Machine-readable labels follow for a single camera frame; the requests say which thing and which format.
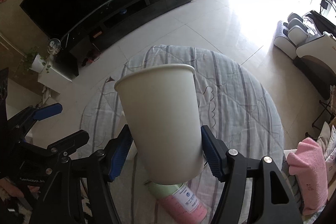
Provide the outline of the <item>striped quilted table cloth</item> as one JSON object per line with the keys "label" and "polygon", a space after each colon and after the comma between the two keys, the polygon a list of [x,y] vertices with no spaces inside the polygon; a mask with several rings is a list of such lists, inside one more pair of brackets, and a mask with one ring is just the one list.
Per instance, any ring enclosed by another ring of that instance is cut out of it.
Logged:
{"label": "striped quilted table cloth", "polygon": [[[120,132],[122,106],[114,89],[129,73],[162,64],[187,64],[195,68],[201,126],[208,125],[228,148],[248,158],[270,156],[281,170],[284,130],[276,106],[262,84],[237,62],[223,54],[194,47],[152,46],[115,70],[84,109],[81,129],[89,141],[78,150],[79,158],[103,149]],[[145,183],[149,181],[141,159],[127,160],[110,192],[122,223],[176,223],[156,202]],[[208,166],[189,181],[208,212],[202,223],[210,223],[223,186]]]}

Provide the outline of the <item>pink green glass jar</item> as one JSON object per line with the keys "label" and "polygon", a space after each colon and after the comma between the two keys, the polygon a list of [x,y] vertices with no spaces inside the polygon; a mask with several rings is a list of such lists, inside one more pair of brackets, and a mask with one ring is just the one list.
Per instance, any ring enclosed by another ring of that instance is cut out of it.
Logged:
{"label": "pink green glass jar", "polygon": [[186,183],[161,185],[147,181],[145,185],[176,223],[201,223],[206,218],[206,207]]}

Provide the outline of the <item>white paper cup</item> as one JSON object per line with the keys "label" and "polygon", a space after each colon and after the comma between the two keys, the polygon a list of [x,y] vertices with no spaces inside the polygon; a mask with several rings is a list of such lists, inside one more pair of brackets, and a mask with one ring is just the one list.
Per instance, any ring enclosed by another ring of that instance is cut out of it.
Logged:
{"label": "white paper cup", "polygon": [[203,170],[195,69],[165,64],[142,69],[114,86],[139,158],[157,184],[173,185]]}

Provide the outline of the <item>white pot ivy plant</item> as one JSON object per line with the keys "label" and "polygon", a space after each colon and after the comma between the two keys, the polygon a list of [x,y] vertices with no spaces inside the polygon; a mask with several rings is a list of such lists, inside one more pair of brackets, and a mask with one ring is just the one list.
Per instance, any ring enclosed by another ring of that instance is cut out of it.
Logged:
{"label": "white pot ivy plant", "polygon": [[23,69],[25,71],[34,71],[36,73],[50,72],[53,57],[39,53],[38,47],[32,47],[27,54],[23,56]]}

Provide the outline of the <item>black tv cabinet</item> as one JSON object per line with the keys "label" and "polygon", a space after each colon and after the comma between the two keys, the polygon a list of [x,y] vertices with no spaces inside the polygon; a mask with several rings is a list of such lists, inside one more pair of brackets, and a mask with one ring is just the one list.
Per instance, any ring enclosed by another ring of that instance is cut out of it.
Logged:
{"label": "black tv cabinet", "polygon": [[155,18],[194,0],[112,0],[81,20],[61,39],[56,65],[71,76],[79,75],[81,49],[103,52],[127,34]]}

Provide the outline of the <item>pink towel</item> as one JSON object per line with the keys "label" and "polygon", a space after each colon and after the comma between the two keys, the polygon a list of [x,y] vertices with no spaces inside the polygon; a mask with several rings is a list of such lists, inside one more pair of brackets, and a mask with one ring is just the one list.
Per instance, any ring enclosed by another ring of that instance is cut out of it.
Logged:
{"label": "pink towel", "polygon": [[303,198],[303,215],[317,212],[326,202],[328,184],[321,146],[311,138],[299,142],[297,150],[286,158],[289,174],[296,176]]}

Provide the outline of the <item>white massage chair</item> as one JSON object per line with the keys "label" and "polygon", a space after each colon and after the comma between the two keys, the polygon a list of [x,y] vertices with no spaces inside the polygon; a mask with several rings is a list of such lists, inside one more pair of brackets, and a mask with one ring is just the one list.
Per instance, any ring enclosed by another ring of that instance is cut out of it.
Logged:
{"label": "white massage chair", "polygon": [[291,13],[279,21],[273,44],[282,50],[313,84],[323,99],[335,86],[335,24],[311,10],[304,16]]}

